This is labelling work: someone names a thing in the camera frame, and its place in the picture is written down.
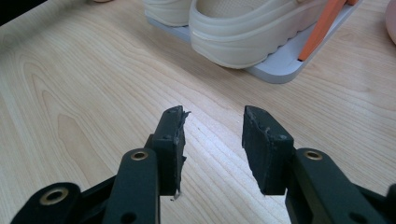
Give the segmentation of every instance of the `wooden table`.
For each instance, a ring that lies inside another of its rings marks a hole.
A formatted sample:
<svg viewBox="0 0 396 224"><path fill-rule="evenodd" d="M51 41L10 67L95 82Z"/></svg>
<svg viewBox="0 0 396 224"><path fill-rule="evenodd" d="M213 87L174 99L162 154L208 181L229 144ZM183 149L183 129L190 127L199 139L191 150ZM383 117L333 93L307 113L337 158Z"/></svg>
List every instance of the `wooden table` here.
<svg viewBox="0 0 396 224"><path fill-rule="evenodd" d="M162 112L184 105L182 196L163 223L288 223L241 147L245 105L268 110L296 147L329 154L381 194L396 182L396 46L389 0L366 0L292 82L225 69L147 23L141 0L51 0L0 27L0 223L55 182L113 176Z"/></svg>

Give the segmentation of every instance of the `orange handle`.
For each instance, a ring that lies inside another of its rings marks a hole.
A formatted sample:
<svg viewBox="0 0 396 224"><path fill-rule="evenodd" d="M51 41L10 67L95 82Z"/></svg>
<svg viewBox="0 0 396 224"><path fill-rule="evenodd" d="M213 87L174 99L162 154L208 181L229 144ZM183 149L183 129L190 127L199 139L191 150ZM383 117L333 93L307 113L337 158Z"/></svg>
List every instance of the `orange handle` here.
<svg viewBox="0 0 396 224"><path fill-rule="evenodd" d="M329 0L319 17L312 34L308 37L303 50L298 56L298 59L303 62L309 57L309 55L311 55L312 52L314 52L330 30L332 23L340 13L345 3L353 6L358 3L358 1L359 0Z"/></svg>

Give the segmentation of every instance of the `light blue tray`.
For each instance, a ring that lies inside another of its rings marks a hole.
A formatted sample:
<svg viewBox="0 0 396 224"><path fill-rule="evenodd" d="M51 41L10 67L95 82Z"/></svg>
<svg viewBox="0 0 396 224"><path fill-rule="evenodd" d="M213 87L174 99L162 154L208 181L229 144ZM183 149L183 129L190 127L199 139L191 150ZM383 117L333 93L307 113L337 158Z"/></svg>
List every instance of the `light blue tray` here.
<svg viewBox="0 0 396 224"><path fill-rule="evenodd" d="M352 11L362 2L360 0L355 6L345 5L337 18L335 19L329 32L322 43L317 49L309 56L304 62L297 60L298 55L304 47L306 40L311 34L315 27L315 24L311 25L307 29L299 32L297 36L290 39L284 46L270 55L263 62L258 63L252 67L246 68L250 74L259 77L260 79L275 84L282 84L292 81L300 71L305 67L307 63L314 57L316 52L320 50L321 46L329 39L329 37L337 30L337 28L349 17ZM147 16L148 22L154 26L157 26L172 35L175 35L186 42L190 43L190 29L189 26L183 27L170 27L163 25L154 19Z"/></svg>

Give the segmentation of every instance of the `pink object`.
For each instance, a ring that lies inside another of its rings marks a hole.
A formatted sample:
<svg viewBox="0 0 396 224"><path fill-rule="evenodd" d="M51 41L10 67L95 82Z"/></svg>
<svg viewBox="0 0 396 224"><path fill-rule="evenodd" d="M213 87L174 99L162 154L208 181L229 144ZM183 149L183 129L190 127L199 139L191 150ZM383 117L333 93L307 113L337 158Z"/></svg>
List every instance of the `pink object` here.
<svg viewBox="0 0 396 224"><path fill-rule="evenodd" d="M396 44L396 0L390 0L385 12L385 24L390 38Z"/></svg>

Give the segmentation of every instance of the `white sneaker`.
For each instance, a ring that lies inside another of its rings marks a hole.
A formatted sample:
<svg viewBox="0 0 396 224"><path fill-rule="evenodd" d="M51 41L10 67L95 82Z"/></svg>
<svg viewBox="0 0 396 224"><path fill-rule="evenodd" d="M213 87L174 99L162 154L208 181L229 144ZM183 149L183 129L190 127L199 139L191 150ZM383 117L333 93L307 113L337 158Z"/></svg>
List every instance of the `white sneaker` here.
<svg viewBox="0 0 396 224"><path fill-rule="evenodd" d="M146 15L168 26L189 24L191 0L143 0Z"/></svg>
<svg viewBox="0 0 396 224"><path fill-rule="evenodd" d="M231 68L262 62L317 21L327 0L192 0L192 47Z"/></svg>

